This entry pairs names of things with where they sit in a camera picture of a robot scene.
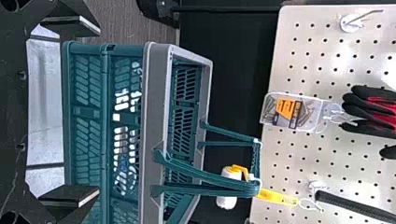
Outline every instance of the white roller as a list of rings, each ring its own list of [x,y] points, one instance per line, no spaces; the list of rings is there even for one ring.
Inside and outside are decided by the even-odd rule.
[[[240,170],[233,169],[231,166],[224,167],[221,171],[221,175],[235,180],[242,179],[242,172]],[[216,204],[220,208],[230,210],[236,206],[237,200],[237,197],[217,197]]]

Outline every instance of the black glove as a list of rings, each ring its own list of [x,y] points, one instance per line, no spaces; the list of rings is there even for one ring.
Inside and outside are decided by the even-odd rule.
[[[352,87],[352,93],[343,97],[343,108],[352,116],[357,126],[343,123],[341,128],[351,133],[396,139],[396,92],[366,86]],[[396,146],[387,147],[380,155],[396,160]]]

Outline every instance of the gray basket frame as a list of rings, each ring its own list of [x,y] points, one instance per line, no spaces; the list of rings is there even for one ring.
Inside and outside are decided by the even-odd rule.
[[[139,223],[163,223],[163,194],[158,198],[151,197],[151,186],[162,185],[165,168],[154,162],[154,149],[166,153],[169,103],[172,76],[172,61],[197,63],[203,66],[201,91],[199,98],[198,120],[207,121],[209,111],[210,84],[213,63],[199,55],[181,49],[178,46],[149,42],[145,46],[144,77],[142,84],[142,135],[140,149],[139,176]],[[195,144],[205,141],[206,131],[197,125]],[[195,149],[194,167],[200,170],[204,166],[204,149]],[[187,223],[200,200],[195,196],[179,223]]]

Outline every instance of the white hook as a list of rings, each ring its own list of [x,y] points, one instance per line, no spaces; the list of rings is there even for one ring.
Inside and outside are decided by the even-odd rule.
[[[355,33],[357,32],[360,28],[363,28],[363,20],[365,17],[374,14],[374,13],[381,13],[383,12],[383,9],[375,9],[371,10],[369,12],[366,12],[362,15],[357,15],[357,14],[349,14],[346,15],[341,19],[340,26],[341,30],[343,30],[346,33]]]

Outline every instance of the pegboard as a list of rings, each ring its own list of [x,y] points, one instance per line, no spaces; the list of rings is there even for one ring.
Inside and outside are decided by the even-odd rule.
[[[383,9],[348,34],[348,14]],[[270,91],[314,96],[342,103],[353,85],[396,89],[396,6],[283,7],[277,26]],[[263,128],[263,187],[311,198],[307,185],[321,180],[329,192],[396,213],[396,161],[379,150],[396,141],[344,132],[332,124],[324,133]],[[383,223],[325,203],[323,214],[253,200],[254,223]]]

